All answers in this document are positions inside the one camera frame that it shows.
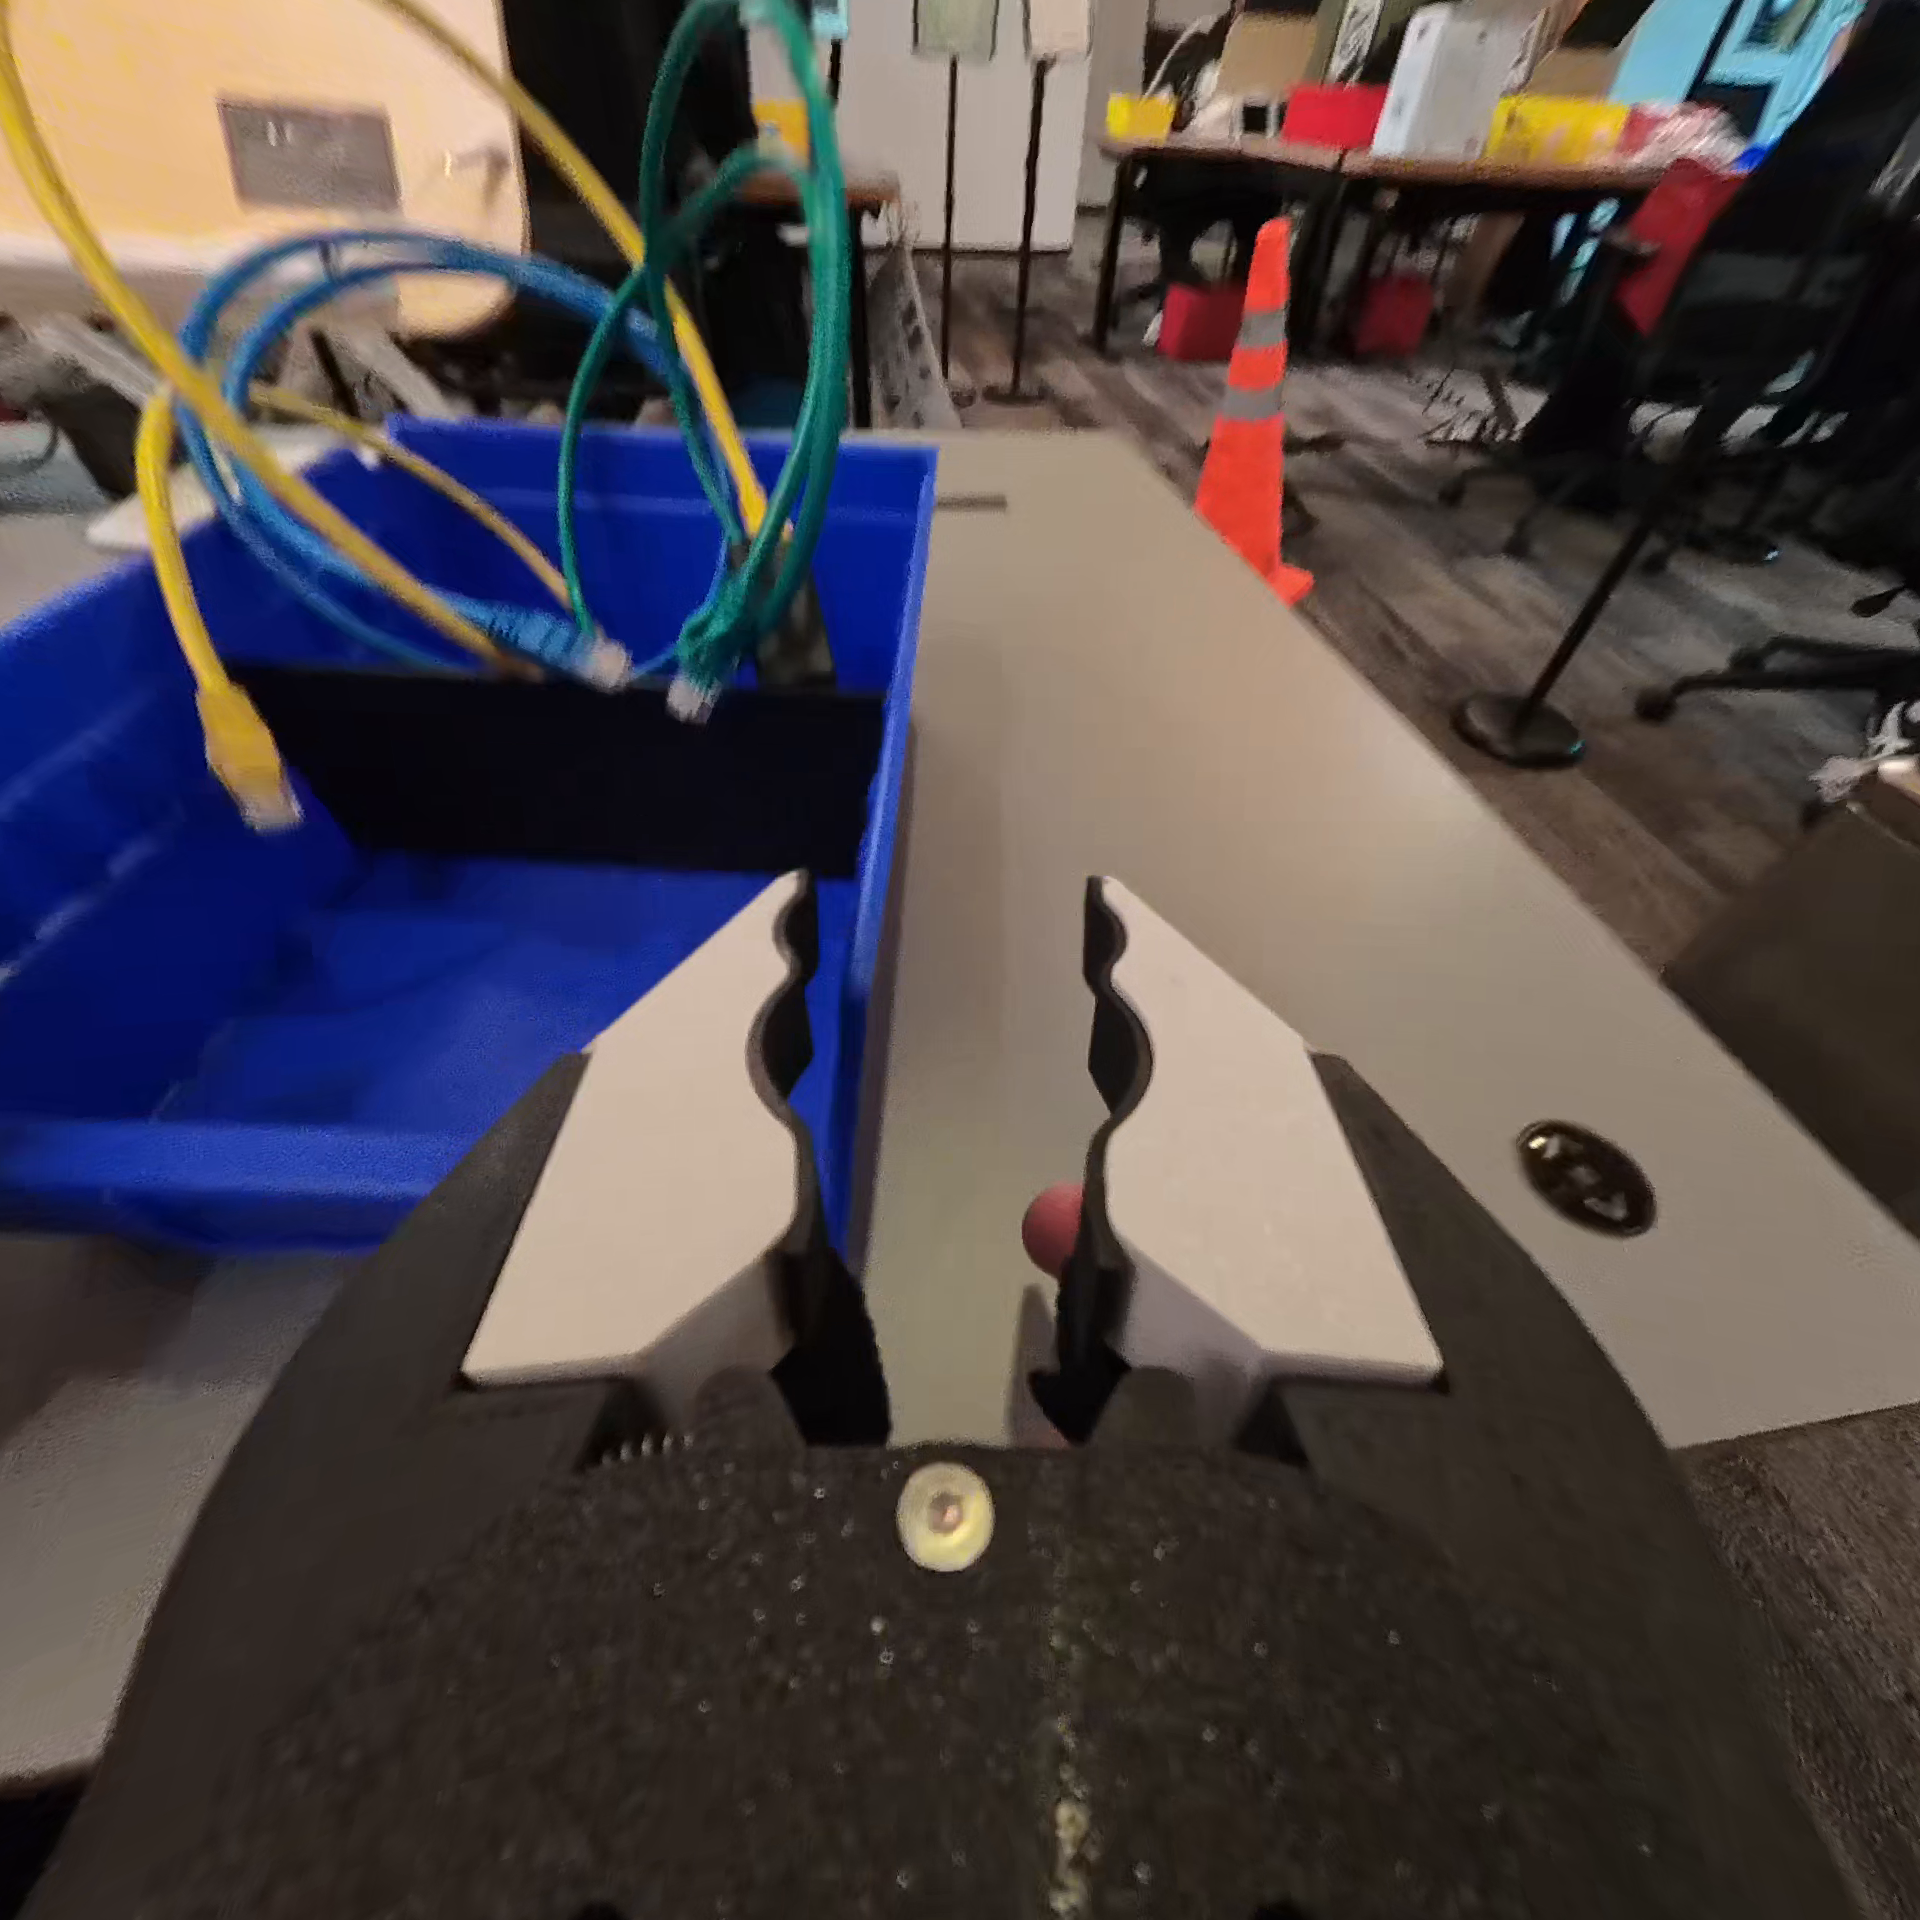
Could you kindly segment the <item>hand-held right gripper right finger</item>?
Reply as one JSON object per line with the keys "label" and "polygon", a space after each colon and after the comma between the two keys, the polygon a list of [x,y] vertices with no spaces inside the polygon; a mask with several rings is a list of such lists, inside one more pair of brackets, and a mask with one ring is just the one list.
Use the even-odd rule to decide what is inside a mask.
{"label": "hand-held right gripper right finger", "polygon": [[1431,1388],[1443,1354],[1311,1044],[1119,877],[1090,877],[1079,1338],[1199,1388]]}

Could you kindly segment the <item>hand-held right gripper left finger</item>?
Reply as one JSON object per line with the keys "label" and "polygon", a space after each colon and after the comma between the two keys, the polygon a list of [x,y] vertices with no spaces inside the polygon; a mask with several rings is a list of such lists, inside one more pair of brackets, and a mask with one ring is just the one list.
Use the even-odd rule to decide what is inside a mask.
{"label": "hand-held right gripper left finger", "polygon": [[620,1014],[584,1074],[472,1332],[473,1388],[695,1401],[740,1370],[795,1401],[880,1401],[794,1092],[811,1062],[815,877],[769,881]]}

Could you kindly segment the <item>blue plastic bin with divider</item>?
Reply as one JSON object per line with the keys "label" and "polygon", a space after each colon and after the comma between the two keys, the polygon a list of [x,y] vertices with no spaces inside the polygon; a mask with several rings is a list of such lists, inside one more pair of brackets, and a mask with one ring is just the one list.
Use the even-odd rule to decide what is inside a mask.
{"label": "blue plastic bin with divider", "polygon": [[645,682],[413,673],[185,542],[303,822],[249,827],[207,765],[153,569],[5,627],[5,1230],[202,1252],[386,1240],[554,1066],[777,875],[819,905],[805,1120],[836,1243],[885,955],[938,449],[842,445],[811,576],[835,680],[704,725]]}

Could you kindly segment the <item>black ethernet port block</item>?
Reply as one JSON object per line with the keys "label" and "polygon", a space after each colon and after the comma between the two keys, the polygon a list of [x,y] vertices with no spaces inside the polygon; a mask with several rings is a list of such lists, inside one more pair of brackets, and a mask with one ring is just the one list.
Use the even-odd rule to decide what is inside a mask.
{"label": "black ethernet port block", "polygon": [[[779,568],[788,557],[791,531],[783,534],[779,550],[762,569],[764,576],[777,586]],[[733,534],[724,542],[722,564],[716,573],[716,597],[724,600],[733,579],[748,576],[748,557],[752,542],[745,534]],[[833,657],[833,640],[828,633],[826,608],[815,569],[816,556],[807,556],[807,568],[797,576],[794,594],[787,600],[777,618],[752,643],[752,649],[739,636],[728,640],[728,675],[722,689],[831,689],[836,684],[836,668]]]}

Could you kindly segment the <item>black round table grommet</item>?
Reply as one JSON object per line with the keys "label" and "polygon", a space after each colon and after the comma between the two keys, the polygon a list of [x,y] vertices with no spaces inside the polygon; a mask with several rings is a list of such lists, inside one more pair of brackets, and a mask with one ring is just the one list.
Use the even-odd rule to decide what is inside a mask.
{"label": "black round table grommet", "polygon": [[1567,1222],[1635,1240],[1658,1221],[1647,1171],[1615,1141],[1571,1120],[1537,1120],[1516,1141],[1525,1186]]}

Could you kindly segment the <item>black round base stand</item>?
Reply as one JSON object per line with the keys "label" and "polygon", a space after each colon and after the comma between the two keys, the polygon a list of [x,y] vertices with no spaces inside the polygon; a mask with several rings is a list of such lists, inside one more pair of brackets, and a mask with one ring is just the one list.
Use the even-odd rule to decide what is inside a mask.
{"label": "black round base stand", "polygon": [[1556,772],[1580,761],[1587,738],[1553,704],[1553,694],[1668,514],[1677,468],[1680,462],[1659,468],[1617,553],[1600,569],[1593,587],[1525,690],[1476,690],[1457,704],[1451,729],[1476,754],[1528,772]]}

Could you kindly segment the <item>orange traffic cone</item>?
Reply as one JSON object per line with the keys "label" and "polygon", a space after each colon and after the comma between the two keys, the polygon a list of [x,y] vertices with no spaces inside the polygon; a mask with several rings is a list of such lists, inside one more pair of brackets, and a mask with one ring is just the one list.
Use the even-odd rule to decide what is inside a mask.
{"label": "orange traffic cone", "polygon": [[1289,217],[1275,217],[1258,233],[1193,509],[1284,606],[1297,608],[1313,590],[1313,576],[1282,556],[1289,243]]}

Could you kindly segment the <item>brown wooden desk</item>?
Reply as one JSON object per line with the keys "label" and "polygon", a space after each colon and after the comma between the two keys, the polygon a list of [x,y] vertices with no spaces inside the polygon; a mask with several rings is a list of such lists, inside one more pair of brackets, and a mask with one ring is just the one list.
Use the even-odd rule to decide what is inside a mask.
{"label": "brown wooden desk", "polygon": [[1303,262],[1293,274],[1293,316],[1314,328],[1316,300],[1327,291],[1330,250],[1338,243],[1346,189],[1353,178],[1346,174],[1345,154],[1316,148],[1280,137],[1207,137],[1207,134],[1113,134],[1105,133],[1096,145],[1100,157],[1113,163],[1112,201],[1101,229],[1092,318],[1085,342],[1097,357],[1113,357],[1113,325],[1119,316],[1119,266],[1125,226],[1136,217],[1140,172],[1147,165],[1180,163],[1212,172],[1240,168],[1259,172],[1264,189],[1284,205],[1303,212],[1300,254]]}
{"label": "brown wooden desk", "polygon": [[1341,358],[1356,357],[1361,307],[1387,243],[1423,241],[1482,216],[1589,217],[1605,203],[1635,209],[1659,182],[1664,170],[1664,163],[1641,157],[1556,163],[1345,154],[1336,174],[1328,248],[1338,248],[1352,217],[1361,217],[1362,229],[1338,302],[1333,254],[1327,259],[1320,284],[1321,318],[1328,322],[1327,349]]}

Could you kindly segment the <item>black office chair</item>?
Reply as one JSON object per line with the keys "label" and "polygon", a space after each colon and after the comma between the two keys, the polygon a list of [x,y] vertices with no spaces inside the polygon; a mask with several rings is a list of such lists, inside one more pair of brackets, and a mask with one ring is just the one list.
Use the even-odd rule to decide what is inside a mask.
{"label": "black office chair", "polygon": [[1631,523],[1680,462],[1668,532],[1712,484],[1743,413],[1839,342],[1875,278],[1916,141],[1917,6],[1868,4],[1813,104],[1697,238],[1624,241],[1625,261],[1528,429],[1541,478],[1611,484]]}

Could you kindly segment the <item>white cardboard box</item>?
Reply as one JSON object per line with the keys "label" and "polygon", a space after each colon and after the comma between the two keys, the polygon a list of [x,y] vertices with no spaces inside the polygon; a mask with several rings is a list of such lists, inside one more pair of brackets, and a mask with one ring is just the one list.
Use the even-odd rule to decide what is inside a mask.
{"label": "white cardboard box", "polygon": [[1371,155],[1463,163],[1483,155],[1532,34],[1532,13],[1509,4],[1426,4],[1413,11]]}

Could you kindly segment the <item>white paper sign stand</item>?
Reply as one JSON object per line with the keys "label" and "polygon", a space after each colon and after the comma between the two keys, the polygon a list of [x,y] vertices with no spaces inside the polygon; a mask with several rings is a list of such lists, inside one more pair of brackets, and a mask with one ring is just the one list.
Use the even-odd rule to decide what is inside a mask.
{"label": "white paper sign stand", "polygon": [[993,405],[1020,405],[1024,392],[1024,358],[1028,331],[1032,282],[1036,266],[1036,233],[1041,216],[1041,157],[1050,78],[1057,65],[1082,62],[1092,42],[1090,2],[1021,2],[1024,54],[1028,69],[1021,226],[1016,254],[1016,316],[1005,380],[987,392]]}

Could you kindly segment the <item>pale green paper sign stand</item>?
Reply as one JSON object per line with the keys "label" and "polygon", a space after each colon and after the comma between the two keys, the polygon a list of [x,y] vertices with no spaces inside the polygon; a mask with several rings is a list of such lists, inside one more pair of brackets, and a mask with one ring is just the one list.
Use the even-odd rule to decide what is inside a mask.
{"label": "pale green paper sign stand", "polygon": [[939,373],[953,363],[953,238],[959,211],[959,97],[964,65],[991,65],[997,52],[997,2],[915,2],[915,52],[944,67],[944,219],[939,244]]}

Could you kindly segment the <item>folded wooden table top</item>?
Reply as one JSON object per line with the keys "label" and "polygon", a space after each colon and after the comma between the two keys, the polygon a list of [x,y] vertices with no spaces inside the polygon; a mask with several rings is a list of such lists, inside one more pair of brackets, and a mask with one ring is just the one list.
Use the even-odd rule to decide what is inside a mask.
{"label": "folded wooden table top", "polygon": [[529,250],[512,112],[388,4],[24,2],[7,30],[61,178],[169,330],[291,233]]}

